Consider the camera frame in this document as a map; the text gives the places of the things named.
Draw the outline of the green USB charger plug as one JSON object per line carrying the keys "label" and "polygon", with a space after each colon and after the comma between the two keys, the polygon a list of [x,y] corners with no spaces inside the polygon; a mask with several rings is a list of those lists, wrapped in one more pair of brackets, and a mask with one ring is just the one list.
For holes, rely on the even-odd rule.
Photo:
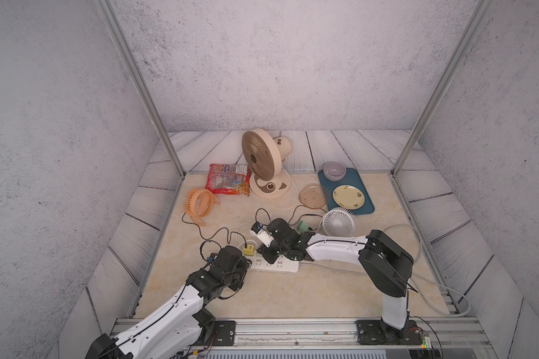
{"label": "green USB charger plug", "polygon": [[306,233],[306,232],[309,232],[311,231],[311,226],[310,224],[308,224],[307,222],[305,221],[299,221],[297,226],[296,226],[296,229],[300,232],[300,233]]}

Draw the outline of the yellow USB charger plug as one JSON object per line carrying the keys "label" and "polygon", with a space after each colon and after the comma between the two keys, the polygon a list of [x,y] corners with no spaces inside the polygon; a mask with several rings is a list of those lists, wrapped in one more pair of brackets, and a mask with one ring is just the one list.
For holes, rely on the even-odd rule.
{"label": "yellow USB charger plug", "polygon": [[253,257],[255,255],[255,245],[245,244],[243,247],[243,255],[247,257]]}

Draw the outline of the white power strip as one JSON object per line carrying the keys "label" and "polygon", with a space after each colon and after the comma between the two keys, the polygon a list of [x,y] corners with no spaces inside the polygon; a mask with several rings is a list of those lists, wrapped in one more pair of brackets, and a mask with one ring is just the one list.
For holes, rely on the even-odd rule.
{"label": "white power strip", "polygon": [[252,270],[259,272],[279,272],[296,274],[299,271],[299,262],[289,260],[283,256],[276,259],[275,263],[268,263],[260,254],[251,257]]}

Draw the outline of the amber glass plate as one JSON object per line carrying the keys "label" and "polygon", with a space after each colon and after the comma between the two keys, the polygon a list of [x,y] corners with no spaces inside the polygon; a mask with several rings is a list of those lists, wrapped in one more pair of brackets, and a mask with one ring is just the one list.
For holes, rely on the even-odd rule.
{"label": "amber glass plate", "polygon": [[319,183],[310,183],[299,193],[299,202],[309,209],[323,209],[331,194]]}

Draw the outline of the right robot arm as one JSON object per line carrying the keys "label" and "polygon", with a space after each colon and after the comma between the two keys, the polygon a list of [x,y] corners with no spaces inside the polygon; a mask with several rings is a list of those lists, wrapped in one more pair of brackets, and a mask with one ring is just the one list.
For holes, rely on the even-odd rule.
{"label": "right robot arm", "polygon": [[277,218],[268,225],[256,221],[250,233],[261,241],[257,252],[270,264],[283,256],[296,262],[332,260],[361,266],[383,293],[380,332],[387,339],[405,337],[414,258],[383,231],[372,230],[358,237],[324,236],[313,231],[299,234]]}

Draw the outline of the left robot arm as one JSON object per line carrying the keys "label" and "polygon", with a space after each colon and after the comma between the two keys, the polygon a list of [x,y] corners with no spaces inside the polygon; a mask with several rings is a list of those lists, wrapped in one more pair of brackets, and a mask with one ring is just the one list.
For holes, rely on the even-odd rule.
{"label": "left robot arm", "polygon": [[114,337],[100,335],[87,358],[173,358],[195,344],[213,341],[216,317],[206,309],[229,288],[244,285],[252,262],[234,246],[226,246],[211,262],[193,272],[164,305]]}

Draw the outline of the white small USB fan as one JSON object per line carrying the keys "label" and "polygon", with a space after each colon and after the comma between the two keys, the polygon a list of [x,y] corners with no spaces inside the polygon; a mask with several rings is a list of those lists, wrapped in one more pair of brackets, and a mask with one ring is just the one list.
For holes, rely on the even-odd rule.
{"label": "white small USB fan", "polygon": [[356,230],[355,216],[342,207],[327,212],[321,224],[327,236],[352,237]]}

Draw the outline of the orange small USB fan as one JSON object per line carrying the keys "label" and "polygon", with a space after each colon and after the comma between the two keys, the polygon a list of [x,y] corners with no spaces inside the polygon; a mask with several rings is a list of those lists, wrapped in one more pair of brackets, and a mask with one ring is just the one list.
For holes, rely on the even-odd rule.
{"label": "orange small USB fan", "polygon": [[203,218],[211,213],[215,205],[220,205],[220,201],[214,193],[205,188],[193,188],[185,198],[184,212],[194,224],[204,227]]}

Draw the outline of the beige desk fan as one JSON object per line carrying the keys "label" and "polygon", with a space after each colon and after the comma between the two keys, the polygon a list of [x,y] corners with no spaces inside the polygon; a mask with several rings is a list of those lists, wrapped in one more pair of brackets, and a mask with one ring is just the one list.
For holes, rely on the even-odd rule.
{"label": "beige desk fan", "polygon": [[254,129],[243,134],[242,149],[252,172],[249,187],[253,194],[275,199],[288,192],[292,182],[282,163],[292,152],[289,138],[274,139],[267,131]]}

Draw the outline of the yellow plate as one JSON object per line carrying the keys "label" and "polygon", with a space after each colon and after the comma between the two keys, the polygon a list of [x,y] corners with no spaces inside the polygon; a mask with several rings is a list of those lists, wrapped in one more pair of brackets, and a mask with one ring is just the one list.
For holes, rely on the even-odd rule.
{"label": "yellow plate", "polygon": [[344,209],[355,210],[365,204],[364,193],[352,185],[340,185],[333,191],[332,199]]}

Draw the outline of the purple bowl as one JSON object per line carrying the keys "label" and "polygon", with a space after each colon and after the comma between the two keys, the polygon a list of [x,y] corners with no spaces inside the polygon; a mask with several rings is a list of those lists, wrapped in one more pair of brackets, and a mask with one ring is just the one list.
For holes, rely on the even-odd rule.
{"label": "purple bowl", "polygon": [[327,162],[323,166],[323,175],[331,182],[338,182],[342,180],[347,173],[347,168],[344,164],[339,162]]}

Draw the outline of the red snack bag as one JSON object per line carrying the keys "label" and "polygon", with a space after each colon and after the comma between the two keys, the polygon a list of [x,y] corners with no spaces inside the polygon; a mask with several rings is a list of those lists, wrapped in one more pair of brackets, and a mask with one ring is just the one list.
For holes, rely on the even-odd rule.
{"label": "red snack bag", "polygon": [[211,164],[206,189],[213,194],[244,194],[249,196],[250,176],[249,166],[245,164]]}

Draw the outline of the teal tray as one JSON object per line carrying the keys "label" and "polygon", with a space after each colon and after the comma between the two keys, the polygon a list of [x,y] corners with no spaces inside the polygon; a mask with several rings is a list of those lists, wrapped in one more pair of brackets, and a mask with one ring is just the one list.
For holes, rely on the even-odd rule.
{"label": "teal tray", "polygon": [[371,215],[374,204],[365,188],[362,178],[354,168],[347,168],[346,174],[339,181],[328,180],[324,171],[318,173],[320,184],[329,193],[329,210],[341,207],[350,210],[353,215]]}

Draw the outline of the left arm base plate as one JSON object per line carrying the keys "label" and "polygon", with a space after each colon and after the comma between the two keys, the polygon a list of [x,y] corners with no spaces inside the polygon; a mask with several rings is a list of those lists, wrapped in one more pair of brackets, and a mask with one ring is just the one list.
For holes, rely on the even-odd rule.
{"label": "left arm base plate", "polygon": [[215,321],[202,329],[195,346],[233,346],[237,323],[233,320]]}

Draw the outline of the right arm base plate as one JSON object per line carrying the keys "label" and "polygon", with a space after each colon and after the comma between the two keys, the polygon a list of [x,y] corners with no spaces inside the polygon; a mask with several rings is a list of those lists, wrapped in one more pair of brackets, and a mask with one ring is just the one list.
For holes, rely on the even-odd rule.
{"label": "right arm base plate", "polygon": [[357,342],[367,346],[421,346],[425,342],[423,330],[413,320],[407,320],[402,329],[396,329],[383,320],[357,320]]}

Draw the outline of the front aluminium rail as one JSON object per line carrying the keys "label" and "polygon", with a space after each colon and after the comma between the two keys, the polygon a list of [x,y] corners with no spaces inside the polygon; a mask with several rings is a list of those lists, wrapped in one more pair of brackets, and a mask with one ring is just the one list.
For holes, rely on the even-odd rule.
{"label": "front aluminium rail", "polygon": [[233,320],[233,346],[191,346],[173,358],[495,358],[473,317],[413,319],[421,346],[367,346],[357,342],[358,319]]}

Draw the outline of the left aluminium frame post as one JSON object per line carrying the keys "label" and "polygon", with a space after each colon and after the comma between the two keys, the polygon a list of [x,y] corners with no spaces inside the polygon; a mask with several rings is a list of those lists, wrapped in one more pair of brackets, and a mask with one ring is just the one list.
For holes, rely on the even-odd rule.
{"label": "left aluminium frame post", "polygon": [[109,35],[112,38],[116,49],[118,50],[121,61],[124,63],[127,72],[129,73],[136,92],[145,106],[148,117],[154,126],[160,141],[164,145],[166,154],[175,166],[176,172],[178,172],[181,177],[185,177],[186,172],[183,169],[171,139],[166,132],[166,127],[160,117],[160,113],[158,112],[158,109],[152,99],[150,91],[148,90],[148,86],[143,79],[142,73],[139,70],[130,46],[127,43],[127,39],[118,22],[118,18],[114,12],[114,9],[112,8],[111,2],[108,0],[96,0],[94,3],[96,4]]}

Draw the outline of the aluminium frame post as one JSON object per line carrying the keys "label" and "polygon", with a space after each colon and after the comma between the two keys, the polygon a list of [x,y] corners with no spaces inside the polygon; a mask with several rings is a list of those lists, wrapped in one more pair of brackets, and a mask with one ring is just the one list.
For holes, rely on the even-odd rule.
{"label": "aluminium frame post", "polygon": [[186,172],[183,169],[171,139],[166,132],[166,127],[160,117],[160,113],[158,112],[158,109],[152,99],[150,91],[148,90],[148,86],[143,79],[142,73],[139,70],[130,46],[127,43],[127,39],[118,22],[118,18],[114,12],[114,9],[112,8],[111,2],[108,0],[96,0],[94,3],[96,4],[109,35],[112,38],[116,49],[118,50],[121,61],[124,63],[127,72],[129,73],[136,92],[145,106],[148,117],[154,126],[160,141],[164,145],[166,154],[175,166],[176,172],[178,172],[181,177],[185,177]]}
{"label": "aluminium frame post", "polygon": [[477,37],[482,25],[485,23],[485,20],[487,19],[487,16],[490,13],[494,3],[495,1],[493,0],[477,1],[476,8],[470,17],[466,28],[454,47],[451,56],[449,57],[449,60],[447,61],[444,70],[436,83],[436,86],[434,87],[425,107],[423,108],[418,120],[410,132],[410,136],[404,145],[404,149],[401,151],[397,162],[391,170],[393,177],[397,177],[404,169],[411,152],[413,152],[414,146],[431,121],[431,118],[433,117],[434,112],[437,110],[441,99],[448,90],[449,85],[452,83],[458,67],[461,65],[462,60],[471,49],[473,41]]}

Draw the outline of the right aluminium frame post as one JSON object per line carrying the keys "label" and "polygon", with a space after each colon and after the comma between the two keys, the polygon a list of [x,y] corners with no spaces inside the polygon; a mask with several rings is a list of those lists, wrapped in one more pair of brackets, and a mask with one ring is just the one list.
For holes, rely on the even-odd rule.
{"label": "right aluminium frame post", "polygon": [[404,169],[411,152],[413,152],[414,146],[431,121],[431,118],[433,117],[434,112],[437,110],[441,99],[448,90],[449,85],[452,83],[458,67],[461,65],[462,60],[471,49],[473,41],[477,37],[482,25],[485,23],[485,20],[487,19],[487,16],[490,13],[494,3],[495,1],[493,0],[477,1],[476,8],[470,17],[466,28],[454,47],[451,56],[449,57],[449,60],[447,61],[444,70],[436,83],[436,86],[434,87],[425,107],[423,108],[418,120],[410,132],[410,136],[404,145],[404,149],[401,151],[397,162],[391,170],[393,177],[397,177]]}

